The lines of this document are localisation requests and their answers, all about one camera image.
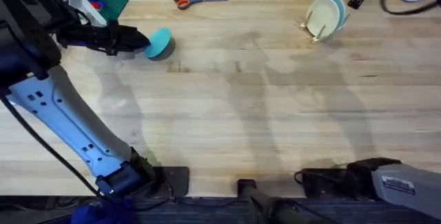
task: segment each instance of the blue object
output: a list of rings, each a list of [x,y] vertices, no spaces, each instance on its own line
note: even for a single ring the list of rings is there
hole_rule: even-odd
[[[150,45],[144,50],[147,58],[154,58],[160,55],[172,40],[172,32],[168,28],[160,28],[149,38]]]
[[[346,18],[345,3],[343,3],[343,0],[332,0],[332,1],[336,3],[338,7],[338,11],[340,13],[340,19],[338,20],[338,25],[336,27],[336,30],[339,30],[343,26]]]
[[[131,201],[119,203],[126,207]],[[120,205],[101,202],[100,207],[85,205],[77,207],[72,213],[70,224],[133,224],[133,211],[126,210]]]

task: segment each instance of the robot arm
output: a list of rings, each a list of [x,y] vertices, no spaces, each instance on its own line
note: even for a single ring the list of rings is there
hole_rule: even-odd
[[[152,186],[154,168],[116,137],[79,96],[49,34],[55,33],[66,45],[83,42],[108,54],[134,50],[134,44],[144,47],[148,39],[136,28],[117,24],[82,26],[76,12],[60,0],[0,0],[0,10],[2,95],[67,143],[96,177],[102,194],[122,197]]]

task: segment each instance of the wooden table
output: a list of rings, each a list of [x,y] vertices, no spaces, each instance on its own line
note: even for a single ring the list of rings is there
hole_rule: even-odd
[[[392,17],[366,0],[332,40],[312,45],[298,28],[312,1],[181,11],[172,0],[130,0],[121,23],[146,35],[170,28],[169,59],[69,48],[62,65],[111,130],[151,163],[190,167],[192,196],[233,196],[240,178],[301,196],[292,177],[300,168],[374,156],[441,172],[440,10]],[[93,183],[70,148],[24,115]],[[0,194],[90,194],[5,108],[0,132]]]

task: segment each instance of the paper plate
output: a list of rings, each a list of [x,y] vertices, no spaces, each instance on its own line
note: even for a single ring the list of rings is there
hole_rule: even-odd
[[[326,26],[322,32],[322,37],[326,37],[338,26],[340,20],[340,11],[337,3],[333,0],[316,0],[308,9],[307,16],[313,11],[309,18],[307,28],[309,32],[317,36],[323,26]]]
[[[150,45],[144,50],[147,58],[154,58],[160,55],[167,47],[172,38],[172,32],[168,28],[160,28],[149,37]]]
[[[345,3],[343,2],[343,0],[333,0],[335,3],[337,3],[337,7],[340,11],[340,18],[338,20],[338,26],[336,29],[339,29],[343,26],[343,23],[345,22],[345,17],[346,17],[346,8],[345,8]]]

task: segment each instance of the blue cloth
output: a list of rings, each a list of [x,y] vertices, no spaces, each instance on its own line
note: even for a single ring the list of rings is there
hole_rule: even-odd
[[[126,207],[131,206],[131,201],[120,203]],[[70,224],[133,224],[134,212],[121,206],[105,201],[101,206],[80,206],[75,209],[70,219]]]

